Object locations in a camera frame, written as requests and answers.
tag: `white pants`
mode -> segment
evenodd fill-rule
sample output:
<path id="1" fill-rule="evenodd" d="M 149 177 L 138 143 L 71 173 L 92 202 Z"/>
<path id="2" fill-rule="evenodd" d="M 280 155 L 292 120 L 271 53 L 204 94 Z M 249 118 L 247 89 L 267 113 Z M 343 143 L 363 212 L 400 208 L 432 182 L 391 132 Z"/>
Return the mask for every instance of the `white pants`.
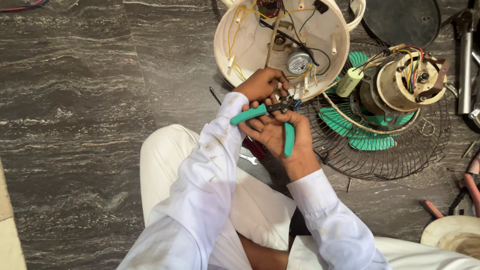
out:
<path id="1" fill-rule="evenodd" d="M 178 168 L 198 147 L 198 139 L 197 133 L 171 125 L 155 131 L 144 142 L 140 181 L 145 223 L 153 206 L 170 196 Z M 238 168 L 230 214 L 208 263 L 228 270 L 252 269 L 237 232 L 259 245 L 287 250 L 290 219 L 295 208 L 292 199 Z M 436 247 L 385 237 L 376 237 L 375 246 L 395 270 L 480 269 L 480 260 Z M 328 265 L 318 256 L 317 244 L 311 236 L 297 236 L 287 269 L 327 270 Z"/>

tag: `knee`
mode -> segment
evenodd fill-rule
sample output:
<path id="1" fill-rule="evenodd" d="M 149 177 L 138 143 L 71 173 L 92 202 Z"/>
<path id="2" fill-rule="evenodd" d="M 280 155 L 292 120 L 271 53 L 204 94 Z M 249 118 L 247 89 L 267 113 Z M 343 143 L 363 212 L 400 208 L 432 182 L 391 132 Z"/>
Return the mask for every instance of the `knee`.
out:
<path id="1" fill-rule="evenodd" d="M 193 131 L 178 125 L 173 124 L 162 127 L 153 132 L 142 144 L 141 154 L 145 155 L 150 152 L 163 152 L 170 144 L 188 144 L 187 141 L 197 141 L 198 136 Z"/>

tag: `person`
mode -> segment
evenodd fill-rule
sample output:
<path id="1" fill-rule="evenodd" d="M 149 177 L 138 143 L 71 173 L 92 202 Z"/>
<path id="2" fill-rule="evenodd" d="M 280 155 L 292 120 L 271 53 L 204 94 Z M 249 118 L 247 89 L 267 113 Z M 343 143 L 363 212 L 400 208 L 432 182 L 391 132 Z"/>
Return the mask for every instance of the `person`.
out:
<path id="1" fill-rule="evenodd" d="M 256 108 L 259 101 L 276 103 L 273 92 L 285 95 L 288 87 L 280 70 L 257 70 L 225 96 L 217 117 L 200 135 L 171 125 L 144 142 L 140 181 L 146 226 L 119 270 L 458 270 L 479 266 L 479 261 L 462 254 L 374 238 L 329 184 L 313 151 L 305 117 L 276 111 L 238 126 L 230 124 L 233 116 Z M 295 128 L 289 158 L 282 154 L 284 123 Z M 245 135 L 265 145 L 284 166 L 293 200 L 237 168 Z M 297 207 L 311 236 L 289 239 Z"/>

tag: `wrench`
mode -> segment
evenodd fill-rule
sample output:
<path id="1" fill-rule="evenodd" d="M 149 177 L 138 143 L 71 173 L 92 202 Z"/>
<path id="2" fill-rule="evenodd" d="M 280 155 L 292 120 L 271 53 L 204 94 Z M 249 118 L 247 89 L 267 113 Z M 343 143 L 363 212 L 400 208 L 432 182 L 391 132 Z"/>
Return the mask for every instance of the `wrench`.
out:
<path id="1" fill-rule="evenodd" d="M 252 163 L 252 165 L 257 165 L 258 163 L 256 162 L 257 158 L 256 157 L 248 157 L 248 156 L 245 156 L 243 154 L 240 154 L 240 158 L 244 159 L 244 160 L 248 160 Z"/>

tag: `black round plate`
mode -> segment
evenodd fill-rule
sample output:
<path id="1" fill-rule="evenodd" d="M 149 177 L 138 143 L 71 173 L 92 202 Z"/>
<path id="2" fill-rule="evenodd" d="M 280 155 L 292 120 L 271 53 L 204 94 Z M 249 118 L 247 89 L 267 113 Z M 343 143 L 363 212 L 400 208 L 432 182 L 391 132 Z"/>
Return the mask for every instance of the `black round plate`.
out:
<path id="1" fill-rule="evenodd" d="M 436 0 L 367 0 L 363 24 L 370 35 L 394 46 L 425 47 L 440 30 Z"/>

